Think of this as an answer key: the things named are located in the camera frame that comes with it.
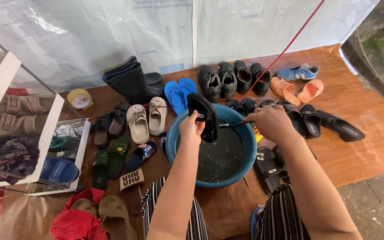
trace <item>yellow alarm clock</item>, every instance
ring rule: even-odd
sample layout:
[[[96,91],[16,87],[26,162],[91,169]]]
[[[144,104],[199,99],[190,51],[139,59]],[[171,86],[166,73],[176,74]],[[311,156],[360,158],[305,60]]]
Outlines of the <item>yellow alarm clock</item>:
[[[91,105],[93,105],[91,95],[86,90],[80,88],[72,90],[67,95],[67,101],[72,107],[82,110],[85,110]]]

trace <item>white plastic sheet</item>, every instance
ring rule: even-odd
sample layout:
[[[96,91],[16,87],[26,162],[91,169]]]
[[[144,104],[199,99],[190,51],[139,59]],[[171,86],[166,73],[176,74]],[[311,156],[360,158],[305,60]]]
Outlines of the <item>white plastic sheet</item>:
[[[340,43],[378,0],[326,0],[289,51]],[[145,73],[279,54],[320,0],[0,0],[0,42],[57,92]],[[24,71],[13,87],[41,91]]]

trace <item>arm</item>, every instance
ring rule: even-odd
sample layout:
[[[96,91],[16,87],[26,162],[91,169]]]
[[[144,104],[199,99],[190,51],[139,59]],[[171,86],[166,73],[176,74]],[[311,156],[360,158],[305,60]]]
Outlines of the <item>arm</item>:
[[[152,215],[148,240],[184,240],[191,214],[204,122],[198,112],[180,124],[182,140]]]
[[[282,149],[297,210],[312,239],[361,240],[339,193],[293,128],[282,106],[265,106],[245,118]]]

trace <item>red cable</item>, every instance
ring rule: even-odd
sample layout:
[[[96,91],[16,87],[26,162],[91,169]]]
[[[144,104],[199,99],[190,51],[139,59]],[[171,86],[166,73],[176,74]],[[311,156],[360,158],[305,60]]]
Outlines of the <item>red cable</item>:
[[[257,78],[256,82],[253,84],[253,86],[251,86],[251,88],[248,90],[248,92],[242,96],[239,96],[239,97],[236,97],[234,99],[239,99],[239,98],[242,98],[243,96],[247,95],[254,87],[254,85],[257,83],[257,81],[259,81],[260,77],[263,76],[264,73],[266,73],[268,71],[268,69],[270,67],[272,67],[272,65],[274,63],[276,63],[278,61],[278,59],[285,53],[285,51],[287,51],[287,49],[291,46],[291,44],[296,40],[297,36],[302,32],[302,30],[305,28],[305,26],[308,24],[308,22],[313,18],[313,16],[315,15],[315,13],[318,11],[318,9],[321,7],[321,5],[324,3],[325,0],[321,0],[321,3],[317,6],[317,8],[315,8],[314,12],[311,14],[311,16],[306,20],[305,24],[302,26],[302,28],[297,32],[296,36],[294,36],[293,40],[291,40],[291,42],[288,44],[288,46],[284,49],[284,51],[281,52],[281,54],[275,59],[275,61],[268,67],[266,68],[266,70],[260,74],[260,76]]]

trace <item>printed symbol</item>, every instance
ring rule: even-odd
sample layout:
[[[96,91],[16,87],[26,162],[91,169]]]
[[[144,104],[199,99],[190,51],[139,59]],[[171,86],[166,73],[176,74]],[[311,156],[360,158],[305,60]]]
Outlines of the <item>printed symbol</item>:
[[[153,34],[154,34],[154,30],[152,28],[148,27],[146,29],[146,35],[147,36],[152,36]]]
[[[188,27],[186,25],[182,24],[182,25],[180,25],[179,30],[181,32],[186,32],[188,30]]]
[[[164,33],[169,34],[171,32],[171,28],[169,26],[164,26]]]

